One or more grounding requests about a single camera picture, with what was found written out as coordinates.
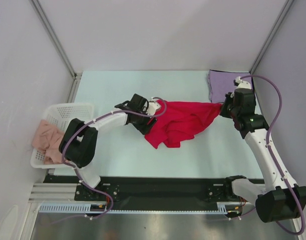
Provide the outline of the red t shirt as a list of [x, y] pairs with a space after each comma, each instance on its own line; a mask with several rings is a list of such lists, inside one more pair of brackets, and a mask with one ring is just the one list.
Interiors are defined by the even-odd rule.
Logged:
[[209, 102], [167, 101], [161, 105], [156, 123], [145, 139], [157, 149], [163, 143], [168, 148], [179, 148], [182, 141], [192, 140], [203, 132], [219, 115], [222, 105]]

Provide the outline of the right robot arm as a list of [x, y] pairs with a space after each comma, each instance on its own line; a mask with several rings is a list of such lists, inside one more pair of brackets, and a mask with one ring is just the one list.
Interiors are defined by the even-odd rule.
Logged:
[[264, 187], [244, 176], [232, 176], [224, 186], [224, 197], [230, 201], [242, 197], [255, 206], [265, 223], [304, 218], [306, 186], [299, 186], [283, 164], [269, 136], [269, 125], [261, 114], [255, 113], [256, 98], [251, 89], [238, 88], [226, 94], [220, 115], [232, 119], [260, 167]]

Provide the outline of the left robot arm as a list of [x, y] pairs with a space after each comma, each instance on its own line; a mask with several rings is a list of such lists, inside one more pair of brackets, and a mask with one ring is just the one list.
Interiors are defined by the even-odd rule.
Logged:
[[165, 103], [158, 103], [159, 100], [134, 94], [131, 100], [117, 104], [112, 111], [89, 122], [78, 118], [70, 121], [58, 149], [61, 163], [73, 168], [80, 182], [87, 186], [86, 194], [91, 199], [97, 200], [103, 195], [101, 178], [92, 164], [99, 135], [128, 124], [143, 135], [148, 134], [157, 117], [165, 112]]

